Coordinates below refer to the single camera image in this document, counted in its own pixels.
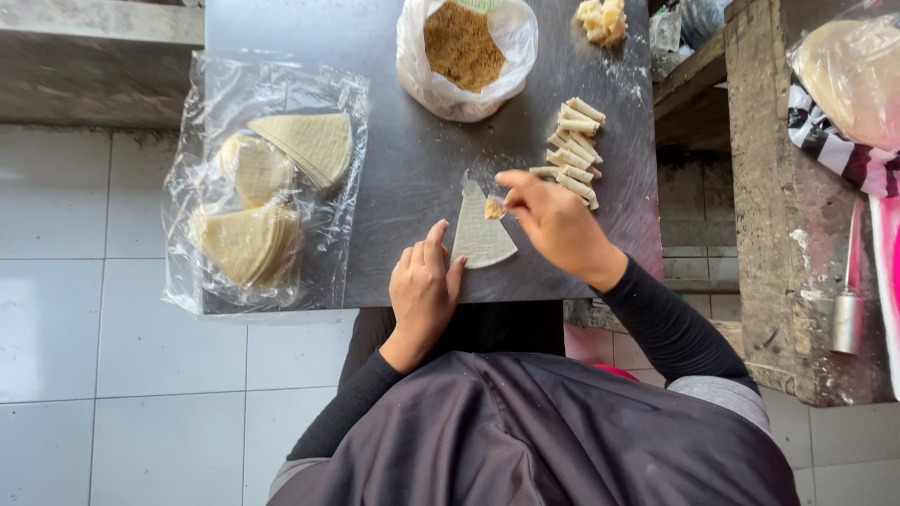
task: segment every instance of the hand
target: hand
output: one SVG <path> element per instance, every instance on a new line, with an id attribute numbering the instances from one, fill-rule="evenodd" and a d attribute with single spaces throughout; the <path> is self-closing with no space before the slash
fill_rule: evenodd
<path id="1" fill-rule="evenodd" d="M 542 255 L 601 292 L 616 286 L 628 257 L 609 242 L 579 196 L 524 170 L 496 179 L 511 188 L 504 205 Z"/>
<path id="2" fill-rule="evenodd" d="M 441 220 L 425 240 L 403 250 L 391 274 L 391 306 L 397 327 L 381 347 L 384 360 L 409 374 L 435 346 L 459 301 L 463 267 L 468 258 L 457 258 L 444 270 L 446 248 L 441 245 L 448 223 Z"/>

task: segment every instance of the person's right hand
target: person's right hand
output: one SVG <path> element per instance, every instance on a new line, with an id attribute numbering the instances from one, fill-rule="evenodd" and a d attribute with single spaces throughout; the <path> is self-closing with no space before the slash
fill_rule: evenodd
<path id="1" fill-rule="evenodd" d="M 503 203 L 538 251 L 601 292 L 616 286 L 628 257 L 607 239 L 579 196 L 524 170 L 496 176 L 510 188 Z"/>

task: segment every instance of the concrete ledge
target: concrete ledge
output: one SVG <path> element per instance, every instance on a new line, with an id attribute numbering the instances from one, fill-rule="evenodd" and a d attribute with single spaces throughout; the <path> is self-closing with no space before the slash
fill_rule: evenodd
<path id="1" fill-rule="evenodd" d="M 0 0 L 0 122 L 177 129 L 202 9 Z"/>

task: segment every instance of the plastic wrap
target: plastic wrap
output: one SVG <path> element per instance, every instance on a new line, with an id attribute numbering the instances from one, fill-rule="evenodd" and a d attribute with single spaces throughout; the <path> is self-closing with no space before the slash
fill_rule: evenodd
<path id="1" fill-rule="evenodd" d="M 403 88 L 433 114 L 457 122 L 477 122 L 525 88 L 537 58 L 537 18 L 522 0 L 455 0 L 488 15 L 488 30 L 506 58 L 496 81 L 480 93 L 465 91 L 431 71 L 425 54 L 425 20 L 445 0 L 406 0 L 397 21 L 397 74 Z"/>
<path id="2" fill-rule="evenodd" d="M 900 150 L 900 14 L 854 5 L 787 52 L 806 91 L 848 139 Z"/>
<path id="3" fill-rule="evenodd" d="M 681 36 L 699 50 L 725 27 L 725 8 L 732 0 L 681 0 Z"/>
<path id="4" fill-rule="evenodd" d="M 184 101 L 181 137 L 175 163 L 163 186 L 164 301 L 194 314 L 342 306 L 350 231 L 365 157 L 368 86 L 365 77 L 325 65 L 304 67 L 289 61 L 285 55 L 248 51 L 193 54 L 191 90 Z M 277 272 L 266 277 L 273 281 L 261 283 L 255 278 L 256 281 L 251 279 L 238 285 L 234 276 L 226 275 L 198 246 L 209 221 L 197 217 L 220 216 L 256 207 L 246 192 L 239 194 L 235 189 L 234 167 L 230 166 L 234 159 L 220 155 L 221 147 L 235 134 L 245 134 L 261 142 L 248 128 L 248 122 L 255 119 L 324 113 L 343 113 L 349 118 L 352 140 L 346 169 L 333 186 L 322 189 L 292 161 L 288 162 L 292 174 L 290 184 L 277 189 L 267 203 L 252 211 L 258 218 L 258 214 L 265 214 L 271 206 L 281 206 L 278 208 L 281 214 L 277 216 L 282 220 L 252 222 L 255 226 L 278 223 L 274 229 L 278 232 L 273 232 L 271 237 L 283 240 L 270 239 L 266 244 L 286 245 L 283 250 L 272 247 L 279 253 L 279 258 L 273 258 L 272 262 L 277 261 L 284 272 L 277 272 L 279 269 L 273 263 L 267 267 L 271 270 L 266 270 Z M 241 139 L 233 149 L 253 143 L 248 138 Z M 263 156 L 283 155 L 269 143 L 261 146 Z M 250 233 L 256 230 L 255 226 L 247 227 Z M 232 234 L 231 237 L 244 236 Z M 239 256 L 240 246 L 226 248 L 219 260 L 223 255 Z M 256 243 L 247 246 L 257 248 Z"/>

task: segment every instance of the tiled floor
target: tiled floor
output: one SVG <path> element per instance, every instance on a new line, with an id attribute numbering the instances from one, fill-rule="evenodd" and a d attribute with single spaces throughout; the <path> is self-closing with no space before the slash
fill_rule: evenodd
<path id="1" fill-rule="evenodd" d="M 262 505 L 335 394 L 355 311 L 247 327 L 159 301 L 174 146 L 0 126 L 0 504 Z M 570 327 L 566 345 L 662 385 L 627 335 Z M 896 503 L 897 405 L 764 401 L 804 504 Z"/>

